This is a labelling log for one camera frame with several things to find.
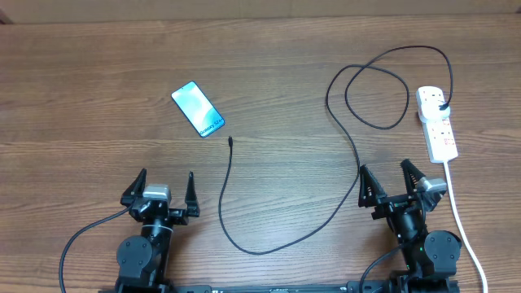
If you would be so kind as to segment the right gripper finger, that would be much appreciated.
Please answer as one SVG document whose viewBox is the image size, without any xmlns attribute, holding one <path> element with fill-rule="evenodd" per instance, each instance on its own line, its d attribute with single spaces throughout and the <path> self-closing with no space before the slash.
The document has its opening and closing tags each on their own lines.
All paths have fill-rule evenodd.
<svg viewBox="0 0 521 293">
<path fill-rule="evenodd" d="M 379 184 L 374 174 L 366 165 L 360 167 L 360 190 L 358 198 L 359 208 L 369 208 L 380 204 L 381 199 L 385 199 L 387 193 Z"/>
<path fill-rule="evenodd" d="M 405 187 L 408 195 L 417 194 L 423 192 L 424 187 L 420 184 L 420 181 L 426 176 L 421 172 L 409 159 L 405 159 L 401 162 L 401 168 L 405 179 Z"/>
</svg>

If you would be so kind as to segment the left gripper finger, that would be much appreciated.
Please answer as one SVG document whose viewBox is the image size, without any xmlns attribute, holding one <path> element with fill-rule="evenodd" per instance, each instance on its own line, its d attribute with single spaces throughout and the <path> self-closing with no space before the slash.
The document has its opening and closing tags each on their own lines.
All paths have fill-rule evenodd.
<svg viewBox="0 0 521 293">
<path fill-rule="evenodd" d="M 142 197 L 142 193 L 146 186 L 147 170 L 143 168 L 129 187 L 123 192 L 120 198 L 120 204 L 130 206 L 137 198 Z"/>
<path fill-rule="evenodd" d="M 187 216 L 199 217 L 200 208 L 199 208 L 199 202 L 198 202 L 196 191 L 195 191 L 194 173 L 192 171 L 189 172 L 189 176 L 188 176 L 185 204 L 186 204 L 186 215 Z"/>
</svg>

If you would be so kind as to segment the Samsung Galaxy smartphone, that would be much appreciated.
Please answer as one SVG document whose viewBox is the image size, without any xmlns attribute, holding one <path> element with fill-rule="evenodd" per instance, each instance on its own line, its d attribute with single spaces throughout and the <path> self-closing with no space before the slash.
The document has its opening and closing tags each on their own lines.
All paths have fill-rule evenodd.
<svg viewBox="0 0 521 293">
<path fill-rule="evenodd" d="M 208 137 L 225 125 L 223 116 L 196 82 L 190 81 L 173 91 L 171 98 L 201 138 Z"/>
</svg>

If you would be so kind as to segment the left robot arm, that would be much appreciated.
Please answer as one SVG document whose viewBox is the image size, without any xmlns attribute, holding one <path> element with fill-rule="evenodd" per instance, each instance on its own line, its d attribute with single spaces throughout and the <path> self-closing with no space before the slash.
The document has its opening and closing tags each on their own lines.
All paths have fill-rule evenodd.
<svg viewBox="0 0 521 293">
<path fill-rule="evenodd" d="M 191 217 L 200 215 L 193 173 L 188 175 L 184 208 L 170 206 L 172 195 L 167 185 L 148 185 L 146 178 L 143 169 L 120 199 L 142 228 L 139 235 L 126 238 L 117 248 L 116 292 L 175 292 L 166 277 L 173 227 L 188 225 Z"/>
</svg>

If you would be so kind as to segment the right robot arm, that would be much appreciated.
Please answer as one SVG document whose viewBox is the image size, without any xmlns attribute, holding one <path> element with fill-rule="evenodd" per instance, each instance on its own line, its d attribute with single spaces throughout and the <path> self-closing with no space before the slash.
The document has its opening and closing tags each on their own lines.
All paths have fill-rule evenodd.
<svg viewBox="0 0 521 293">
<path fill-rule="evenodd" d="M 450 231 L 427 228 L 427 214 L 443 199 L 448 185 L 442 178 L 427 177 L 410 160 L 403 160 L 401 169 L 406 192 L 389 196 L 367 166 L 359 168 L 358 206 L 373 208 L 372 218 L 387 222 L 398 246 L 375 260 L 349 287 L 355 292 L 459 292 L 458 283 L 450 278 L 457 272 L 462 240 Z M 376 265 L 397 252 L 403 255 L 405 270 L 395 270 L 385 280 L 366 280 Z"/>
</svg>

